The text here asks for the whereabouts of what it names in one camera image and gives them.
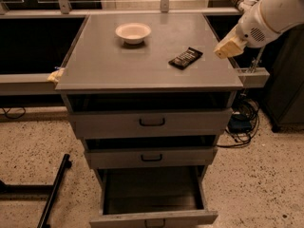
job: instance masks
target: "speckled floor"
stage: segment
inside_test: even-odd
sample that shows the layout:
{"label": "speckled floor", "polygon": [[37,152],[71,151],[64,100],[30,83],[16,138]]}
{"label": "speckled floor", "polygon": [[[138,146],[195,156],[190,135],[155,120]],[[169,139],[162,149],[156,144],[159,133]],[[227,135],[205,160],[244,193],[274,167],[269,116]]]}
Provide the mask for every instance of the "speckled floor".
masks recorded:
{"label": "speckled floor", "polygon": [[[304,227],[304,127],[273,133],[260,112],[252,143],[220,148],[203,181],[213,225],[203,228]],[[19,122],[0,116],[0,180],[6,184],[52,184],[65,153],[66,171],[49,218],[51,227],[90,227],[99,214],[101,187],[88,168],[64,107],[29,108]],[[231,143],[221,136],[219,143]],[[0,200],[0,227],[37,227],[43,200]]]}

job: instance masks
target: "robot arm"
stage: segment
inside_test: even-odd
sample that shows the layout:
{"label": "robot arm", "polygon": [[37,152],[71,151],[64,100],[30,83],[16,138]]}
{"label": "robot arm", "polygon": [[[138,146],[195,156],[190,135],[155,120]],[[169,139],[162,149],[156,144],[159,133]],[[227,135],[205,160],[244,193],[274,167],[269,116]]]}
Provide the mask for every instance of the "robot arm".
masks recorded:
{"label": "robot arm", "polygon": [[283,32],[304,23],[304,0],[259,0],[215,48],[219,58],[237,56],[245,47],[262,48]]}

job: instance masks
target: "gray countertop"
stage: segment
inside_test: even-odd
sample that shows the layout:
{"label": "gray countertop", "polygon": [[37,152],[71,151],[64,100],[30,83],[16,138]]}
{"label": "gray countertop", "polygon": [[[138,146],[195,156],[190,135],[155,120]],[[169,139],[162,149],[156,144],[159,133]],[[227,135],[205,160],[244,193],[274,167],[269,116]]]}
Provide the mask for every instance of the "gray countertop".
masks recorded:
{"label": "gray countertop", "polygon": [[[151,34],[130,46],[115,34],[117,26],[145,23]],[[212,30],[200,13],[90,15],[66,64],[57,90],[238,90],[242,88],[228,60],[220,60]],[[168,61],[186,51],[203,55],[186,70]]]}

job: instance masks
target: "gray cabinet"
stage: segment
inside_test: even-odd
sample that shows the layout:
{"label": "gray cabinet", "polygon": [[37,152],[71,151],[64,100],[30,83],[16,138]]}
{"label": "gray cabinet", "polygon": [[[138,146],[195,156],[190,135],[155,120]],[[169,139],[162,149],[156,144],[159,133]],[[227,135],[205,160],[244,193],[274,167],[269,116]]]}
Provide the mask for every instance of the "gray cabinet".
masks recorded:
{"label": "gray cabinet", "polygon": [[304,27],[288,32],[264,88],[263,105],[274,122],[273,130],[287,124],[304,124]]}
{"label": "gray cabinet", "polygon": [[[124,44],[115,27],[152,28]],[[91,227],[211,224],[201,182],[242,83],[201,14],[91,15],[57,85],[88,166],[102,186]],[[186,70],[170,65],[187,47],[203,56]]]}

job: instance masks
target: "white bowl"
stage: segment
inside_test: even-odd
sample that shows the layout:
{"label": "white bowl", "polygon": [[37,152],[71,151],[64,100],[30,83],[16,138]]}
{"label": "white bowl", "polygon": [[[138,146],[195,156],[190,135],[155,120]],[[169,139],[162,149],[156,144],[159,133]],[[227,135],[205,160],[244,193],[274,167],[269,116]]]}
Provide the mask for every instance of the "white bowl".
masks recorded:
{"label": "white bowl", "polygon": [[151,28],[141,23],[128,23],[118,26],[115,32],[126,43],[136,45],[141,43],[144,37],[151,33]]}

